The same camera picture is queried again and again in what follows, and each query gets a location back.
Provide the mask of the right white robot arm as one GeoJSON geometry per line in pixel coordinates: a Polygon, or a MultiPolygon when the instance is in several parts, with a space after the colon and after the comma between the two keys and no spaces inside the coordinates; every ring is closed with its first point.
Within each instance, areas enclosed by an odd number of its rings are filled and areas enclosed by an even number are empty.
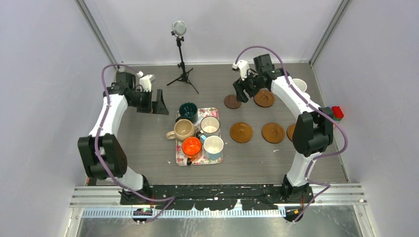
{"type": "Polygon", "coordinates": [[[297,202],[309,193],[308,177],[319,157],[333,142],[333,112],[303,95],[285,67],[276,68],[269,54],[254,58],[255,70],[248,61],[237,59],[232,69],[240,73],[233,83],[237,99],[248,102],[261,89],[279,97],[296,118],[292,136],[296,150],[292,166],[284,176],[280,195],[286,202],[297,202]]]}

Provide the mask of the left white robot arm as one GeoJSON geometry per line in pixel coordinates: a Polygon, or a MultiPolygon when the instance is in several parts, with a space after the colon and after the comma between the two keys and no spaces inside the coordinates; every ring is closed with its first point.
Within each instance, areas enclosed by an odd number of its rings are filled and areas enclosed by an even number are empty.
{"type": "Polygon", "coordinates": [[[123,188],[123,197],[139,204],[151,201],[152,191],[147,178],[128,166],[117,136],[128,107],[136,108],[138,113],[169,114],[161,89],[157,90],[157,100],[152,100],[154,80],[153,74],[117,72],[115,82],[104,87],[103,106],[95,126],[77,143],[88,178],[114,181],[123,188]]]}

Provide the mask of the white mug blue base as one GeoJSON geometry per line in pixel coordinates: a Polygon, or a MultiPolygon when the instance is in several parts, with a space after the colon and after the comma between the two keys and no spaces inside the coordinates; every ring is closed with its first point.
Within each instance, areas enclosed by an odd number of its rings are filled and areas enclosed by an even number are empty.
{"type": "Polygon", "coordinates": [[[305,93],[307,90],[307,84],[302,79],[292,79],[293,83],[300,89],[301,92],[305,93]]]}

